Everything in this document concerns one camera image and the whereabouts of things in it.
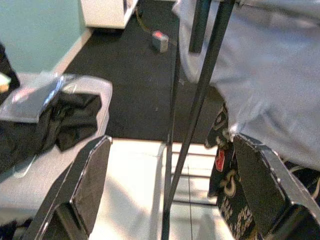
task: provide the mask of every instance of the white cabinet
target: white cabinet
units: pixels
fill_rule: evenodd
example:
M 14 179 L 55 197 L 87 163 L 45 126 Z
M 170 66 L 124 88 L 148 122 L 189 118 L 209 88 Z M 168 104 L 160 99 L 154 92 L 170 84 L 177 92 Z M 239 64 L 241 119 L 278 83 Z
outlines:
M 138 0 L 81 0 L 85 25 L 124 29 L 137 3 Z

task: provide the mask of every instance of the power adapter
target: power adapter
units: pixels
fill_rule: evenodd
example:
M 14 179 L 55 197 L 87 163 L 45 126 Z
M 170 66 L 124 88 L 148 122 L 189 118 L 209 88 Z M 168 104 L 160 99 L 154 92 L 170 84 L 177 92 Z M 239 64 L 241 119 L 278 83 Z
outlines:
M 152 33 L 152 45 L 160 52 L 165 53 L 168 50 L 169 37 L 161 31 Z

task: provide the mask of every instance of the black cloth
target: black cloth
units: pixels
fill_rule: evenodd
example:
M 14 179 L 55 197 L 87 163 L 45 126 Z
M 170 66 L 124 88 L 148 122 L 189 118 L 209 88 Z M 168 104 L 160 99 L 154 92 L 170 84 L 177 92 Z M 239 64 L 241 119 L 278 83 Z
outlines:
M 0 173 L 54 144 L 64 151 L 91 136 L 98 129 L 100 108 L 99 95 L 59 92 L 38 123 L 0 121 Z
M 236 240 L 260 240 L 238 173 L 237 158 L 228 133 L 228 111 L 221 106 L 205 147 L 218 146 L 212 168 L 208 196 L 217 196 L 217 206 Z
M 24 233 L 28 229 L 32 222 L 32 218 L 23 220 L 14 220 L 5 225 L 0 226 L 0 239 L 1 240 L 13 240 L 22 239 Z
M 0 105 L 4 102 L 4 100 L 9 96 L 9 94 L 20 86 L 18 77 L 15 71 L 12 69 L 10 62 L 7 58 L 5 52 L 5 46 L 0 42 L 0 73 L 7 75 L 11 78 L 11 82 L 9 85 L 9 90 L 3 93 L 0 93 Z

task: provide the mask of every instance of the black carpet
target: black carpet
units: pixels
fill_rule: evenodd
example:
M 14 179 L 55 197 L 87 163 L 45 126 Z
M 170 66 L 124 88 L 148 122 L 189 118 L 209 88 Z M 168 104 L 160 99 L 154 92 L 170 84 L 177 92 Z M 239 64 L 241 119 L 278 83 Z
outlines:
M 177 18 L 172 2 L 141 2 L 142 20 L 152 30 L 177 37 Z M 95 31 L 66 73 L 104 78 L 113 84 L 106 134 L 115 138 L 165 141 L 168 135 L 170 89 L 175 47 L 156 52 L 151 36 L 132 17 L 121 33 Z M 196 84 L 180 76 L 174 140 L 182 142 L 196 91 Z M 222 99 L 215 88 L 208 91 L 193 138 L 204 143 Z

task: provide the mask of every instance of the black garment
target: black garment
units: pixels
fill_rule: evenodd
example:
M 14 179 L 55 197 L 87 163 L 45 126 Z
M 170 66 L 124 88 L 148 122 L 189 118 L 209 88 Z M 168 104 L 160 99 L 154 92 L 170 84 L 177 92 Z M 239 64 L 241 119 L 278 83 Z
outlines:
M 0 226 L 0 239 L 1 240 L 12 240 L 12 239 L 22 239 L 24 233 L 27 231 L 28 227 L 32 222 L 32 218 L 24 220 L 15 220 L 9 222 L 5 225 Z
M 38 123 L 0 121 L 0 173 L 54 144 L 64 151 L 94 134 L 100 108 L 99 95 L 60 92 Z
M 0 105 L 4 102 L 4 100 L 8 97 L 8 95 L 20 86 L 19 80 L 15 71 L 12 69 L 10 62 L 5 53 L 5 46 L 3 46 L 0 42 L 0 73 L 7 75 L 11 78 L 11 82 L 9 85 L 9 90 L 3 93 L 0 93 Z

